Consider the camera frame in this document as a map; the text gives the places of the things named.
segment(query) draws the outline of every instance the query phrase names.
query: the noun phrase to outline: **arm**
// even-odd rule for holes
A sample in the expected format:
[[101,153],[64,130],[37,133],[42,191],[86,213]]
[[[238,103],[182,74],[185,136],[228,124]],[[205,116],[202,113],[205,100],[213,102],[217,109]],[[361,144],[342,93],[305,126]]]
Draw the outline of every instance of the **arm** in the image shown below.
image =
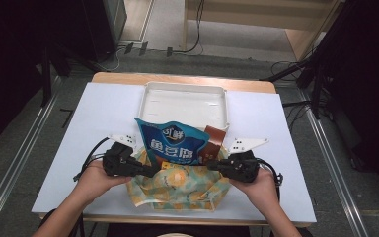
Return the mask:
[[279,205],[272,172],[260,169],[252,183],[230,180],[230,183],[248,196],[248,199],[265,217],[276,237],[301,236]]
[[85,207],[113,186],[130,177],[107,176],[101,161],[93,161],[79,179],[72,193],[33,236],[68,236]]

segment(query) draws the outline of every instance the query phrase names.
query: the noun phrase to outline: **floor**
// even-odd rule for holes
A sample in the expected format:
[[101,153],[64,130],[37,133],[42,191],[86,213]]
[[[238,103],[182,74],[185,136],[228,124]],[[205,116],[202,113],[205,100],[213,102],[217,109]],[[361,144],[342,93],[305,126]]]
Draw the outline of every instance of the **floor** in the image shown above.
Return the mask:
[[[162,51],[166,47],[180,48],[180,4],[182,1],[154,0],[145,32],[136,35],[137,38],[123,41],[127,44],[133,40],[138,47],[141,37],[141,41],[148,41],[148,48],[154,50],[148,50],[144,56],[139,56],[138,50],[129,54],[120,51],[101,64],[115,72],[255,80],[266,78],[289,65],[275,62],[294,59],[282,30],[243,30],[232,25],[214,26],[208,23],[201,23],[202,55],[176,54],[167,57],[166,52]],[[162,11],[167,11],[170,18],[177,15],[177,21],[172,24],[173,21],[162,20],[166,14]],[[194,36],[195,32],[189,34],[189,45],[194,42]],[[55,81],[52,104],[41,110],[41,93],[38,93],[0,137],[0,189],[2,181],[7,180],[10,190],[6,194],[0,193],[0,236],[31,235],[38,227],[39,219],[31,213],[31,207],[68,127],[65,125],[69,122],[68,111],[74,111],[82,91],[93,76],[83,66],[75,62],[71,64],[73,71],[70,77]],[[295,87],[291,75],[285,80],[274,84],[282,103],[304,100],[304,96],[309,95],[309,90],[299,91]],[[379,176],[354,170],[335,125],[326,117],[313,120],[304,109],[287,108],[285,111],[287,124],[294,121],[291,134],[318,219],[310,226],[310,231],[314,236],[379,236]],[[305,113],[304,116],[295,118],[297,111]],[[33,136],[27,152],[20,154],[20,147],[26,147],[23,141],[29,137],[30,128],[38,123],[37,118],[43,119],[39,120],[38,134]],[[345,207],[356,207],[358,215],[351,215],[350,209]],[[87,233],[90,233],[94,224],[88,223],[86,227]],[[106,230],[107,225],[99,223],[93,236],[105,236]],[[268,228],[251,227],[252,236],[267,236],[268,231]]]

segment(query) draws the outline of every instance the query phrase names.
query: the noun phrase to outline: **white table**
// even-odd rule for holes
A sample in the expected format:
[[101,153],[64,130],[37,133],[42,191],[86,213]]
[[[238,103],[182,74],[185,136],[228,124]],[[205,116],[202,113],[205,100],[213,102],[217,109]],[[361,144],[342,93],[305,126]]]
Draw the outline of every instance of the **white table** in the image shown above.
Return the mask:
[[[129,74],[118,76],[127,78],[127,75],[132,76]],[[138,115],[143,93],[144,86],[142,85],[107,83],[87,85],[32,212],[43,216],[62,203],[74,188],[73,177],[80,171],[89,152],[109,134],[136,135],[137,147],[143,146],[134,120]],[[297,226],[308,226],[316,222],[279,96],[270,93],[228,90],[227,103],[230,127],[223,143],[224,146],[229,147],[235,138],[268,138],[269,143],[253,151],[257,157],[266,160],[284,176],[280,188],[282,208]],[[107,141],[95,154],[104,153],[112,144]],[[146,205],[135,207],[128,196],[126,187],[118,186],[110,189],[89,205],[84,210],[84,216],[88,220],[104,222],[266,224],[264,217],[252,206],[245,194],[234,187],[230,188],[226,197],[213,212],[163,212],[155,211]]]

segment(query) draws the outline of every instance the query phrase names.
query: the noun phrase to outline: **table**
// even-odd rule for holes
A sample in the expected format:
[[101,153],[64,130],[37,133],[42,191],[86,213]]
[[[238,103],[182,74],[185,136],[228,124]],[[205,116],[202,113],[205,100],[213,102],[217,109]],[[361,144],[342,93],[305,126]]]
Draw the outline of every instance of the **table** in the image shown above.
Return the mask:
[[[73,176],[80,171],[86,156],[102,138],[110,133],[139,135],[133,118],[138,113],[144,92],[143,84],[150,81],[214,85],[226,89],[230,127],[223,142],[225,147],[241,135],[247,138],[268,138],[267,145],[253,151],[284,175],[281,187],[282,208],[297,226],[304,227],[316,222],[281,101],[271,83],[127,73],[97,73],[93,82],[87,85],[32,212],[44,216],[61,204],[75,186]],[[250,129],[243,129],[246,124],[250,125]],[[110,146],[111,144],[103,144],[95,154],[105,152]],[[137,146],[143,146],[141,137],[140,140],[137,139]],[[245,194],[234,187],[231,187],[213,212],[162,212],[147,205],[135,207],[129,199],[126,187],[118,186],[89,205],[84,210],[84,218],[128,223],[266,224],[264,217],[255,210]]]
[[[206,0],[202,20],[286,29],[297,60],[302,60],[320,33],[336,18],[340,2],[341,0]],[[196,20],[198,4],[199,0],[186,0],[183,46],[187,45],[187,20]]]

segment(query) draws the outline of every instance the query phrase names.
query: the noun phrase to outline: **white tray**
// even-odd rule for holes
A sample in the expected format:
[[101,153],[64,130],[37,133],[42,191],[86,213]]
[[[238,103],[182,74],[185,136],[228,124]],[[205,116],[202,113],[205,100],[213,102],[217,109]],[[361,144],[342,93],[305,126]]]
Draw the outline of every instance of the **white tray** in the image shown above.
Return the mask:
[[152,123],[178,121],[205,130],[227,131],[226,91],[215,86],[149,82],[145,85],[139,118]]

